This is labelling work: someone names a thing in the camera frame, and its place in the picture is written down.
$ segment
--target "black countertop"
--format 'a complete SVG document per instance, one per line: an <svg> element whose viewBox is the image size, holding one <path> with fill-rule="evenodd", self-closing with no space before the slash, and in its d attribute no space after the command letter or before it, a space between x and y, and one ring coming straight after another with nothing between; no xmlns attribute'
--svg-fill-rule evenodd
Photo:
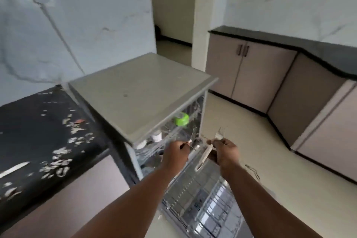
<svg viewBox="0 0 357 238"><path fill-rule="evenodd" d="M0 173L29 162L0 178L0 233L109 155L107 139L60 86L0 107L0 147ZM66 162L46 172L58 160ZM5 196L11 188L21 193Z"/></svg>
<svg viewBox="0 0 357 238"><path fill-rule="evenodd" d="M357 80L357 48L355 47L311 41L243 28L227 27L225 25L209 32L296 50L315 60L338 76Z"/></svg>

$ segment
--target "dishwasher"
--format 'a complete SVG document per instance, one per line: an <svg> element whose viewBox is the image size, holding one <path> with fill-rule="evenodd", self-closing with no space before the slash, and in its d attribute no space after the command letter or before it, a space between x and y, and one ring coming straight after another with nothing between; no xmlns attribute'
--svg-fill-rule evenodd
<svg viewBox="0 0 357 238"><path fill-rule="evenodd" d="M111 155L127 172L129 186L160 164L168 143L194 139L186 166L159 207L183 237L250 238L219 166L207 159L196 168L207 148L201 128L208 89L217 80L149 53L76 79L69 88L113 143Z"/></svg>

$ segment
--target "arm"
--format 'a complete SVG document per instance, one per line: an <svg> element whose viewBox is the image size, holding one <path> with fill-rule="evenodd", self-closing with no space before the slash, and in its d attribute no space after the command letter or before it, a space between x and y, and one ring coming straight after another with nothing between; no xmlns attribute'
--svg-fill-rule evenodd
<svg viewBox="0 0 357 238"><path fill-rule="evenodd" d="M237 146L227 139L212 141L221 175L229 183L255 238L321 238L274 200L239 164Z"/></svg>
<svg viewBox="0 0 357 238"><path fill-rule="evenodd" d="M175 141L161 165L85 224L72 238L144 238L170 181L185 166L190 147Z"/></svg>

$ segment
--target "hand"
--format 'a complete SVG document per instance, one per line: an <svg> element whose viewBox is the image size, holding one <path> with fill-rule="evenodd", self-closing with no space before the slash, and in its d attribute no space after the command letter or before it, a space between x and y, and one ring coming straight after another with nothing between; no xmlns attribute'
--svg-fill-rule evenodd
<svg viewBox="0 0 357 238"><path fill-rule="evenodd" d="M208 144L212 144L217 150L217 164L221 167L221 175L227 179L234 166L239 166L239 150L237 146L228 139L213 139L208 140Z"/></svg>
<svg viewBox="0 0 357 238"><path fill-rule="evenodd" d="M170 145L163 152L163 161L161 167L166 172L170 173L172 177L175 177L182 168L184 168L190 154L190 145L185 144L184 141L176 140L171 142Z"/></svg>

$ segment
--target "dishwasher top panel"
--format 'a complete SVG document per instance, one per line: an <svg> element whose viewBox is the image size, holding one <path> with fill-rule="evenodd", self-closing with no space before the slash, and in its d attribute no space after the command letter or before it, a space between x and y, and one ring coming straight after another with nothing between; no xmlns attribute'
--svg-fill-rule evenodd
<svg viewBox="0 0 357 238"><path fill-rule="evenodd" d="M136 145L217 80L148 53L69 84L131 145Z"/></svg>

